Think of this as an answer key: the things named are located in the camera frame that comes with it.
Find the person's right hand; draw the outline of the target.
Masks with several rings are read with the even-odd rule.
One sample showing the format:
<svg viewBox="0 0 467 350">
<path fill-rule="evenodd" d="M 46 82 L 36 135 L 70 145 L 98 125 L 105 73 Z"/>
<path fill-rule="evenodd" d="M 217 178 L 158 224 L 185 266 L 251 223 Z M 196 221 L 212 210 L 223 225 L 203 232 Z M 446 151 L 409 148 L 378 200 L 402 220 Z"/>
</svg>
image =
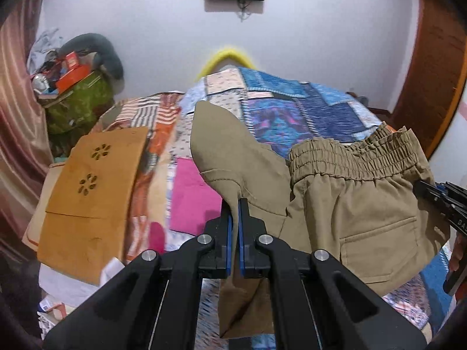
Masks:
<svg viewBox="0 0 467 350">
<path fill-rule="evenodd" d="M 461 233 L 457 233 L 452 254 L 449 260 L 449 271 L 454 272 L 458 269 L 460 261 L 463 259 L 463 254 L 466 250 L 466 237 Z"/>
</svg>

